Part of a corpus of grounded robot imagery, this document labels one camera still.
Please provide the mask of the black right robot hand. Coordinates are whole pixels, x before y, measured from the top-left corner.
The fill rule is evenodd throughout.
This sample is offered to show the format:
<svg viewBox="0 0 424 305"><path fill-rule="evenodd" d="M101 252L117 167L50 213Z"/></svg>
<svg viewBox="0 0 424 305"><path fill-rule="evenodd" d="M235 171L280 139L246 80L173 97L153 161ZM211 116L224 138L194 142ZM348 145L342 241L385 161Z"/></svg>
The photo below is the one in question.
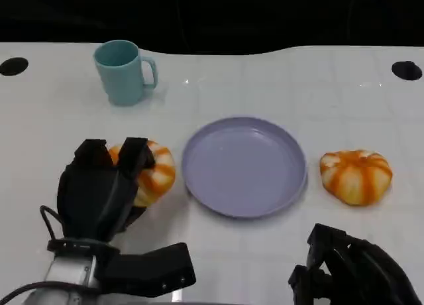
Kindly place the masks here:
<svg viewBox="0 0 424 305"><path fill-rule="evenodd" d="M288 280L295 304L420 304L404 270L378 245L320 223L307 243L306 264Z"/></svg>

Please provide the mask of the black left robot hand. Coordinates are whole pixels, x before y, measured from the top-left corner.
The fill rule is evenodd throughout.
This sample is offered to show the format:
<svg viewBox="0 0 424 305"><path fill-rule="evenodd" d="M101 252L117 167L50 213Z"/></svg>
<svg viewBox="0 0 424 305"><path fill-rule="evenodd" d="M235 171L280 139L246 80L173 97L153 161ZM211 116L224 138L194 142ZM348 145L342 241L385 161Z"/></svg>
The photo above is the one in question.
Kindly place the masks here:
<svg viewBox="0 0 424 305"><path fill-rule="evenodd" d="M110 242L124 232L146 210L135 203L138 177L154 163L146 138L126 138L116 162L105 140L86 139L58 185L64 236Z"/></svg>

